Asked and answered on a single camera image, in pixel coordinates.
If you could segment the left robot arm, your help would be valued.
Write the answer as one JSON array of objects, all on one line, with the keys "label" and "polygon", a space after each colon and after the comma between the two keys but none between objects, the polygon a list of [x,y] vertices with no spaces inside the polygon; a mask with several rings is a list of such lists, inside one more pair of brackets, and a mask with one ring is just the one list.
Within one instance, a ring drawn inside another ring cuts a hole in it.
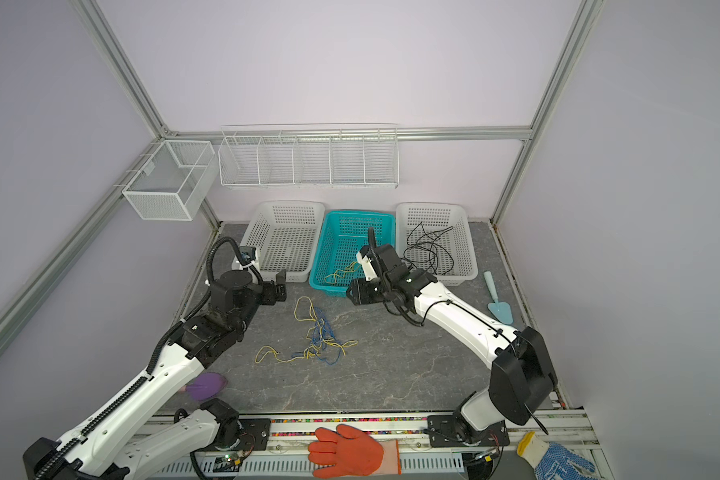
[{"label": "left robot arm", "polygon": [[182,387],[242,341],[261,306],[287,298],[286,273],[264,280],[253,247],[230,237],[206,257],[208,288],[188,319],[166,331],[149,362],[128,385],[59,439],[41,438],[24,453],[30,479],[145,479],[206,447],[253,447],[238,412],[210,399],[164,430],[134,440],[137,431]]}]

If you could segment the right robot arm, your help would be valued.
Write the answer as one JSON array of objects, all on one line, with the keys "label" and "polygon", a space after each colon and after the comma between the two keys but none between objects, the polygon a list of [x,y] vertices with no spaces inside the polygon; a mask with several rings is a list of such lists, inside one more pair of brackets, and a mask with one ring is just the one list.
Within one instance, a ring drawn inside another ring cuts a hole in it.
[{"label": "right robot arm", "polygon": [[536,410],[558,385],[540,332],[504,325],[468,305],[435,275],[406,264],[394,247],[377,244],[373,228],[356,260],[364,276],[346,290],[353,304],[381,303],[416,327],[432,323],[488,368],[488,386],[456,408],[454,432],[447,439],[476,445],[505,421],[525,425],[536,418]]}]

